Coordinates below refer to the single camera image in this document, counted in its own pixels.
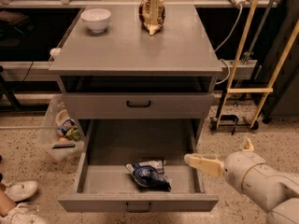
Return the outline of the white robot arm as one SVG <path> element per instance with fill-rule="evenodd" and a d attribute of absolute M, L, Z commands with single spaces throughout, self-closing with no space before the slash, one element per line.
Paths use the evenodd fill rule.
<path fill-rule="evenodd" d="M 225 181 L 267 214 L 266 224 L 299 224 L 299 174 L 270 167 L 254 152 L 250 139 L 220 161 L 216 155 L 186 154 L 187 165 Z"/>

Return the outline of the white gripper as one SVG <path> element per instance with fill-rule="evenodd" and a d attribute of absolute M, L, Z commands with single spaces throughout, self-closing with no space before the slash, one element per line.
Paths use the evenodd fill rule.
<path fill-rule="evenodd" d="M 254 145 L 248 138 L 246 144 L 237 151 L 227 156 L 224 161 L 220 161 L 216 156 L 208 157 L 198 153 L 186 154 L 184 161 L 187 165 L 213 177 L 222 177 L 237 192 L 242 193 L 243 179 L 247 172 L 261 164 L 266 164 L 266 160 L 254 153 Z"/>

